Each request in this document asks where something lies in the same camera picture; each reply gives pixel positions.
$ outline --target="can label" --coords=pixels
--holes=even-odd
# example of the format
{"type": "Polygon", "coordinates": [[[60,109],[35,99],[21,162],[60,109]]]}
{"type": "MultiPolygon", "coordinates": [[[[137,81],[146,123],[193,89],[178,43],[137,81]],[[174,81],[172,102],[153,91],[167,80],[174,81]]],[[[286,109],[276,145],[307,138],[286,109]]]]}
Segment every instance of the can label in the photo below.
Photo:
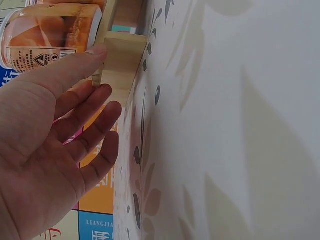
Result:
{"type": "Polygon", "coordinates": [[[6,57],[18,73],[23,73],[37,67],[46,66],[76,52],[76,48],[63,47],[7,47],[6,57]]]}
{"type": "Polygon", "coordinates": [[[3,32],[2,59],[23,73],[91,46],[102,16],[97,5],[41,4],[13,15],[3,32]]]}

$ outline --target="wooden block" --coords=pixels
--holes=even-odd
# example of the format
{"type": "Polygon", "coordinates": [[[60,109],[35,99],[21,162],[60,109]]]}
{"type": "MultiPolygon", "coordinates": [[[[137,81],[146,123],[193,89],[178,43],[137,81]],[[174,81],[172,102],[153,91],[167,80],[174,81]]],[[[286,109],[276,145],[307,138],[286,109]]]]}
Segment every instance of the wooden block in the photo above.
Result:
{"type": "Polygon", "coordinates": [[[147,37],[109,31],[105,44],[108,57],[103,65],[101,83],[112,87],[110,100],[118,101],[124,107],[147,45],[147,37]]]}
{"type": "MultiPolygon", "coordinates": [[[[108,0],[106,2],[99,29],[95,38],[95,44],[104,43],[107,32],[112,29],[117,3],[118,0],[108,0]]],[[[92,84],[94,86],[98,87],[100,85],[102,74],[103,66],[92,75],[92,84]]]]}
{"type": "Polygon", "coordinates": [[[118,0],[114,25],[136,28],[144,0],[118,0]]]}

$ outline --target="can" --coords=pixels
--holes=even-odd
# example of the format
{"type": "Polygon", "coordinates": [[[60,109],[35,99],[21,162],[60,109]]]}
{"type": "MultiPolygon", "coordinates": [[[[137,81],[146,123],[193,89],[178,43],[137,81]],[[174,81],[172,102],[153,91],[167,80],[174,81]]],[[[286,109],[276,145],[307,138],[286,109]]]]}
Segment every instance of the can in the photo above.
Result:
{"type": "Polygon", "coordinates": [[[40,4],[13,11],[0,27],[0,65],[23,73],[83,53],[94,45],[101,18],[93,4],[40,4]]]}
{"type": "Polygon", "coordinates": [[[25,5],[36,5],[36,4],[95,4],[99,5],[103,11],[107,0],[26,0],[25,5]]]}

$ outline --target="wooden bracket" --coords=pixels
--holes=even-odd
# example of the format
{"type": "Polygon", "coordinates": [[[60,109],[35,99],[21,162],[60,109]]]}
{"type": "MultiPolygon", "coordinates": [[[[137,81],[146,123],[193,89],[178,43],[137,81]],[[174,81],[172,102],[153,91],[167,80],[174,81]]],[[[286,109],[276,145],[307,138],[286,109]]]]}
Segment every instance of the wooden bracket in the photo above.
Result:
{"type": "Polygon", "coordinates": [[[92,84],[112,87],[111,101],[124,107],[144,54],[147,37],[126,32],[112,32],[113,24],[136,27],[143,0],[107,0],[95,44],[105,43],[108,57],[92,75],[92,84]]]}

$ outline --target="wall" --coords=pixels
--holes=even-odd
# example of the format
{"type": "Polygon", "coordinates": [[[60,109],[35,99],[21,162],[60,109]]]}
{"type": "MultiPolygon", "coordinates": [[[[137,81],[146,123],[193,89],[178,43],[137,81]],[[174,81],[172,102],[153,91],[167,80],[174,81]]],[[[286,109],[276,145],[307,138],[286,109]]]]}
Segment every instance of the wall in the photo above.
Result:
{"type": "Polygon", "coordinates": [[[319,239],[319,8],[149,1],[115,239],[319,239]]]}

